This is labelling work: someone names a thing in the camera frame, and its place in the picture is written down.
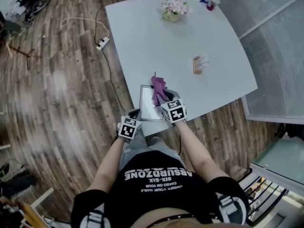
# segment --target shoe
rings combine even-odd
[[[159,137],[154,136],[154,137],[152,137],[152,138],[149,140],[149,144],[148,144],[148,145],[149,145],[149,146],[155,145],[159,140],[160,140]]]
[[[33,20],[34,19],[34,14],[32,12],[28,12],[26,15],[25,15],[25,18],[24,20]]]
[[[25,25],[32,25],[33,21],[27,19],[27,20],[23,21],[23,23],[24,23]]]
[[[38,5],[36,5],[33,9],[33,14],[37,14],[39,13],[41,10],[43,10],[45,8],[45,6],[47,5],[48,0],[43,0],[42,2],[40,2]]]

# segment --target metal stand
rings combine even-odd
[[[5,42],[2,41],[2,40],[0,40],[0,44],[5,45]],[[28,69],[28,70],[29,70],[29,61],[28,61],[28,59],[29,59],[30,57],[39,57],[39,58],[42,58],[42,56],[31,55],[31,53],[34,51],[34,49],[31,49],[29,53],[25,53],[25,52],[23,52],[23,51],[20,51],[20,47],[18,47],[18,48],[16,49],[16,48],[14,48],[14,47],[12,47],[12,46],[10,46],[10,45],[8,45],[8,46],[9,46],[10,49],[16,51],[17,53],[20,53],[20,54],[26,56],[26,58],[27,58],[27,69]]]

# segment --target white cord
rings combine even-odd
[[[67,14],[67,18],[60,22],[60,27],[66,26],[68,24],[68,22],[69,22],[70,19],[83,19],[83,20],[94,21],[94,22],[96,22],[98,24],[102,24],[102,26],[104,27],[104,29],[108,32],[108,36],[107,37],[109,38],[110,32],[109,32],[109,30],[105,27],[105,25],[102,22],[95,21],[94,19],[85,19],[85,18],[70,17],[69,13],[67,12],[67,4],[68,4],[69,1],[70,0],[67,0],[67,2],[66,2],[66,14]]]

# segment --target flower pot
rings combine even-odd
[[[162,14],[162,16],[166,20],[169,20],[171,22],[176,22],[176,21],[178,21],[181,18],[181,14],[169,13],[167,11],[164,11],[164,13]]]

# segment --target power strip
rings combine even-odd
[[[109,42],[109,38],[108,37],[104,37],[104,41],[100,41],[99,45],[104,48],[106,46],[106,44]]]

